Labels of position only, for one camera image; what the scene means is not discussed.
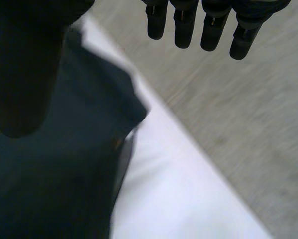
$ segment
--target gray floor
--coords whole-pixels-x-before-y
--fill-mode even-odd
[[[160,41],[146,33],[140,0],[106,0],[95,16],[179,117],[276,238],[298,239],[298,0],[271,18],[243,61],[200,46],[199,6],[191,46],[173,42],[173,9]]]

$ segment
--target gray carpet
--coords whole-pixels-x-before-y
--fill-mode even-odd
[[[106,0],[96,18],[281,239],[298,239],[298,0],[261,29],[243,61],[229,57],[231,14],[216,51],[204,52],[199,6],[191,46],[174,46],[173,9],[160,41],[148,38],[140,0]]]

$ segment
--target finger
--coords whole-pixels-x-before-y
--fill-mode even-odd
[[[231,11],[231,0],[202,0],[206,12],[200,46],[205,51],[214,51],[223,34]]]
[[[170,2],[176,9],[173,17],[175,45],[181,49],[188,48],[192,39],[199,0],[171,0]]]
[[[285,8],[291,0],[235,0],[238,26],[230,48],[230,56],[236,60],[244,59],[261,26],[275,12]]]
[[[151,39],[159,40],[164,33],[169,0],[143,2],[147,5],[145,12],[148,17],[148,36]]]

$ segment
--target dark fabric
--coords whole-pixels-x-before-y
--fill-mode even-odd
[[[11,138],[44,123],[64,34],[94,0],[0,0],[0,131]]]
[[[41,128],[20,139],[0,132],[0,239],[105,238],[122,151],[115,140],[146,113],[130,76],[70,30]]]
[[[119,192],[121,190],[124,178],[125,178],[126,173],[128,171],[130,161],[131,161],[133,153],[134,153],[133,149],[134,149],[136,131],[137,130],[134,131],[134,134],[131,136],[131,138],[129,138],[125,141],[123,149],[122,149],[121,154],[119,156],[116,181],[115,181],[115,185],[114,185],[114,196],[113,196],[113,203],[114,204],[115,204],[115,201],[118,198],[118,195],[119,195]]]
[[[234,0],[233,9],[236,13],[246,18],[265,18],[283,10],[291,0],[277,0],[272,2]]]

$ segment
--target white surface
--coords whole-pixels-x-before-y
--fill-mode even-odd
[[[85,47],[130,69],[151,107],[116,204],[113,238],[270,238],[121,49],[91,16],[85,20]]]

